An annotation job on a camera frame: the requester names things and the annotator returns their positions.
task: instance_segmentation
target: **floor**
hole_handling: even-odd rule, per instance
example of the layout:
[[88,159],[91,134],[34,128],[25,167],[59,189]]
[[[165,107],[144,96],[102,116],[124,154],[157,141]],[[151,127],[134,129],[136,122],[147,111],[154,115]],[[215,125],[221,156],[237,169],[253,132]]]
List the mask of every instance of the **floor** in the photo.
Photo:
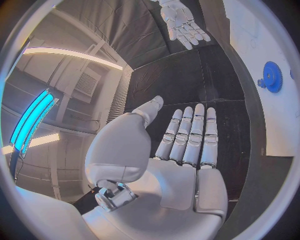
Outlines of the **floor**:
[[228,199],[238,199],[245,183],[250,156],[250,122],[238,76],[218,45],[172,54],[136,69],[130,80],[125,112],[160,95],[164,106],[147,128],[151,157],[176,109],[216,109],[217,169],[224,178]]

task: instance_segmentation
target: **blue led light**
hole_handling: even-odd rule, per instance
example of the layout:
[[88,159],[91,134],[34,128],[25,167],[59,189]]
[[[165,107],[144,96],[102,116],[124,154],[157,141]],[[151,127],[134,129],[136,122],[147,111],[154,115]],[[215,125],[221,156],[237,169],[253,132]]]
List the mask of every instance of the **blue led light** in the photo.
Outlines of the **blue led light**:
[[29,134],[29,131],[31,130],[34,123],[37,121],[41,113],[45,110],[45,108],[53,101],[53,96],[51,94],[48,94],[32,111],[32,113],[29,115],[25,123],[23,124],[19,135],[17,136],[17,139],[15,141],[14,147],[17,150],[21,150],[23,143],[26,139],[26,137]]
[[41,113],[41,115],[38,117],[38,119],[36,120],[35,124],[33,125],[33,127],[31,128],[28,136],[27,136],[27,139],[24,143],[24,146],[22,148],[22,151],[21,151],[21,156],[23,158],[25,158],[25,155],[27,153],[27,150],[28,150],[28,147],[31,143],[31,140],[33,138],[33,136],[35,135],[37,129],[39,128],[41,122],[43,121],[43,119],[46,117],[46,115],[49,113],[49,111],[52,109],[52,107],[55,105],[57,101],[53,100],[52,102],[50,102],[50,104],[47,106],[47,108]]
[[17,136],[22,128],[22,126],[24,125],[24,123],[26,122],[26,119],[28,118],[28,116],[30,115],[30,113],[35,109],[35,107],[41,102],[41,100],[48,94],[48,90],[43,91],[34,101],[33,103],[27,108],[27,110],[25,111],[25,113],[23,114],[23,116],[21,117],[20,121],[18,122],[17,126],[14,129],[14,132],[11,136],[10,139],[10,143],[11,144],[15,144],[16,143],[16,139]]

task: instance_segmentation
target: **robotic finger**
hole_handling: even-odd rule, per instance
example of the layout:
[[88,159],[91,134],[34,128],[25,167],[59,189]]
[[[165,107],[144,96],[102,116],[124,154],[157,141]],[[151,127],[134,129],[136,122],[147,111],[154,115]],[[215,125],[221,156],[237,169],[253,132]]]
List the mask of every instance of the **robotic finger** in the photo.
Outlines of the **robotic finger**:
[[183,117],[183,111],[177,109],[173,114],[173,117],[171,119],[169,126],[167,127],[165,134],[163,135],[161,143],[155,153],[155,157],[161,160],[169,159],[170,152],[173,147],[175,136],[178,132],[179,124],[182,117]]
[[200,167],[201,169],[214,169],[216,168],[218,157],[218,129],[216,110],[210,107],[207,110],[206,118],[206,130]]
[[204,113],[205,109],[203,104],[197,104],[182,160],[183,164],[189,164],[193,167],[197,166],[203,135]]
[[169,159],[181,164],[185,154],[189,134],[192,127],[193,109],[188,106],[185,108],[183,117],[180,123],[178,133],[175,137],[173,148]]

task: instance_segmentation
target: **ceiling light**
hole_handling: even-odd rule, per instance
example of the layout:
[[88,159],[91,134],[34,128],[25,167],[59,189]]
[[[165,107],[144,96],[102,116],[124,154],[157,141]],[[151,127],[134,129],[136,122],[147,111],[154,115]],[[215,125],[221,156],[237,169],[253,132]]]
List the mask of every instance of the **ceiling light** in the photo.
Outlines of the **ceiling light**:
[[[37,138],[32,139],[29,147],[31,148],[31,147],[51,143],[51,142],[58,141],[58,140],[60,140],[60,136],[58,133],[47,135],[47,136],[42,136],[42,137],[37,137]],[[5,154],[12,153],[14,148],[12,146],[4,146],[4,147],[2,147],[1,150],[2,150],[2,154],[5,155]]]
[[81,59],[86,59],[90,61],[94,61],[99,64],[104,64],[107,66],[110,66],[112,68],[123,70],[123,67],[120,65],[117,65],[115,63],[112,63],[110,61],[106,61],[104,59],[101,59],[99,57],[95,57],[92,55],[88,55],[85,53],[77,52],[77,51],[71,51],[66,49],[60,49],[60,48],[52,48],[52,47],[32,47],[27,48],[24,52],[24,54],[62,54],[62,55],[68,55],[72,57],[77,57]]

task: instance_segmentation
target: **blue gear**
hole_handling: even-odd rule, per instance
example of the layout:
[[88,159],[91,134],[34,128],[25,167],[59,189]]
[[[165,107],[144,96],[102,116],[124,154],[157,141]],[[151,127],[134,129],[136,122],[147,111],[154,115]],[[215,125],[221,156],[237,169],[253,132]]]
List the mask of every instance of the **blue gear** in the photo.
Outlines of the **blue gear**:
[[257,84],[262,88],[267,88],[271,93],[278,93],[283,86],[283,74],[279,66],[272,61],[268,61],[263,68],[263,79]]

